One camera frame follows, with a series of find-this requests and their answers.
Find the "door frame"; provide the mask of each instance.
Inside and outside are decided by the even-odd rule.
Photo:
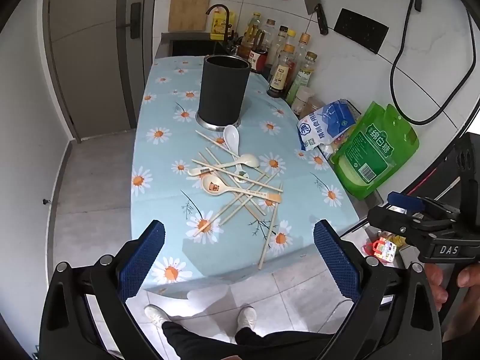
[[[142,40],[142,57],[143,57],[143,83],[146,85],[150,68],[152,67],[152,42],[153,42],[153,13],[155,9],[155,0],[143,0],[142,2],[142,25],[141,25],[141,40]],[[123,0],[119,4],[117,0],[117,27],[125,25],[126,14],[126,0]],[[63,96],[62,87],[59,82],[55,61],[53,59],[52,42],[50,37],[50,0],[43,0],[42,4],[42,26],[43,26],[43,43],[45,46],[46,62],[49,68],[49,74],[52,80],[53,89],[57,96],[58,105],[67,123],[67,126],[76,140],[81,143],[82,140],[78,131],[75,128],[75,124],[68,111],[65,97]],[[117,30],[117,54],[118,54],[118,67],[120,70],[120,79],[123,91],[123,98],[125,100],[125,107],[127,110],[127,116],[129,119],[130,127],[135,128],[137,120],[134,112],[134,102],[131,95],[130,78],[128,72],[128,60],[127,60],[127,47],[126,47],[126,31]]]

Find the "cleaver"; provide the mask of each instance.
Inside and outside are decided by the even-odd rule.
[[[325,17],[325,12],[323,11],[320,0],[305,0],[305,6],[307,7],[307,13],[309,15],[313,14],[313,12],[317,12],[317,21],[318,21],[318,28],[320,29],[320,33],[322,35],[327,35],[328,34],[327,19]]]

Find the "black pants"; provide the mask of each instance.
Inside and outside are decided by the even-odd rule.
[[[237,345],[202,337],[174,322],[164,322],[163,333],[181,360],[220,360],[237,355],[242,360],[315,359],[331,334],[276,332],[260,337],[244,327],[235,335]]]

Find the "gray door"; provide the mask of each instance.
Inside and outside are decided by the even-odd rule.
[[[136,127],[155,0],[44,0],[47,61],[74,137]]]

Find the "gray tiled floor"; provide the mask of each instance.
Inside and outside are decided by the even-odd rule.
[[[94,263],[115,254],[130,239],[130,177],[134,132],[89,139],[75,145],[59,193],[53,262],[72,266]],[[102,314],[89,296],[92,314],[108,349],[116,350]],[[258,274],[233,285],[190,291],[187,299],[167,298],[141,290],[127,306],[145,336],[162,357],[178,359],[163,332],[143,308],[153,303],[172,320],[206,337],[232,341],[240,307],[251,304],[258,314],[256,332],[309,330],[333,333],[347,315],[344,301],[320,255],[306,255],[273,274]]]

